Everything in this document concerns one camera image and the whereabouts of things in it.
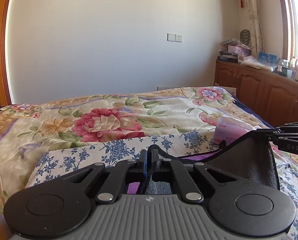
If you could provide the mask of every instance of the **black metal bracket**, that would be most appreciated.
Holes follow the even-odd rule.
[[[279,150],[298,155],[298,122],[286,123],[276,129],[257,129],[251,131],[250,136],[268,140]]]

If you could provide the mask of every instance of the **curtain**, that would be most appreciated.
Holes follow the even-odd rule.
[[[251,54],[255,58],[263,51],[264,45],[259,23],[259,0],[244,0],[249,12],[251,22]]]

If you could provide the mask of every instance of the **ribbed gray surface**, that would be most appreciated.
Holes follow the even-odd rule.
[[[25,240],[26,238],[13,236],[11,239]],[[58,239],[240,240],[250,238],[234,236],[222,230],[211,221],[201,206],[183,203],[177,195],[123,195],[114,204],[99,206],[83,226]],[[266,239],[290,240],[286,234]]]

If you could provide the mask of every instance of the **metal screw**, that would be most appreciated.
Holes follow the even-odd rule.
[[[201,199],[201,195],[197,192],[189,192],[186,194],[186,199],[191,201],[197,201]]]
[[[113,195],[110,193],[100,193],[98,199],[101,201],[110,201],[113,199]]]

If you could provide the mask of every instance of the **pink box on bed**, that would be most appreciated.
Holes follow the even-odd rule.
[[[225,141],[226,145],[229,145],[245,133],[252,130],[255,130],[255,128],[248,123],[232,117],[223,116],[220,118],[216,126],[212,142],[214,144],[219,144],[220,142]]]

